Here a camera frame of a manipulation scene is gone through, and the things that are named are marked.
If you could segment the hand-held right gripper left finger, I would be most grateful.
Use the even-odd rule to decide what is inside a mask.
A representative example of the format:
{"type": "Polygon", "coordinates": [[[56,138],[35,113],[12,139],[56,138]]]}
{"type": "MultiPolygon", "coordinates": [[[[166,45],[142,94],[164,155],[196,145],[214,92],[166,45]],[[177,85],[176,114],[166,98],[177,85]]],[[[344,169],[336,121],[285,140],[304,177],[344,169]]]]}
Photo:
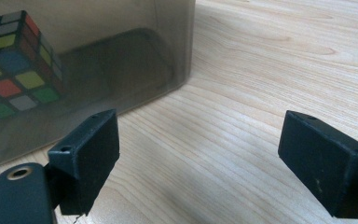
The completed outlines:
{"type": "Polygon", "coordinates": [[[116,111],[85,119],[48,152],[52,204],[65,216],[88,214],[118,158],[116,111]]]}

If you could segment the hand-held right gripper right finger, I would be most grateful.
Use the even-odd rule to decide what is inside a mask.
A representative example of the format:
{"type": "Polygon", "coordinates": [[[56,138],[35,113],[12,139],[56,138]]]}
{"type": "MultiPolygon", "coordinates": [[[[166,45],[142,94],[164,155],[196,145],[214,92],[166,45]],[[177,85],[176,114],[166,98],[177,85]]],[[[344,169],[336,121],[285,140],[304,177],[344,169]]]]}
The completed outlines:
{"type": "Polygon", "coordinates": [[[332,216],[358,218],[358,141],[307,114],[288,110],[279,157],[332,216]]]}

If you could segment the translucent grey plastic container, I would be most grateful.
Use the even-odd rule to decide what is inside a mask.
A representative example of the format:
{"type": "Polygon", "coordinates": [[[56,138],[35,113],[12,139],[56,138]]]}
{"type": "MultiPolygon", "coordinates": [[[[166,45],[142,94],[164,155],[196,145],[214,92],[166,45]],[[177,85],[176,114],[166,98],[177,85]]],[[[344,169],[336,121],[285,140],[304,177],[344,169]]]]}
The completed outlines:
{"type": "Polygon", "coordinates": [[[0,164],[53,143],[88,116],[132,109],[189,78],[196,0],[0,0],[26,11],[58,55],[62,98],[0,119],[0,164]]]}

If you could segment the multicoloured puzzle cube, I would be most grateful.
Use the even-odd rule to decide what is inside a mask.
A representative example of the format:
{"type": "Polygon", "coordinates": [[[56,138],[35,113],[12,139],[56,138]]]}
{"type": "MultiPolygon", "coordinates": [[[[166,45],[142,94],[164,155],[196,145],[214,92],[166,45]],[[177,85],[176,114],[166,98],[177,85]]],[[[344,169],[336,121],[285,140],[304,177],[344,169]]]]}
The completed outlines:
{"type": "Polygon", "coordinates": [[[60,100],[63,69],[30,15],[0,16],[0,119],[60,100]]]}

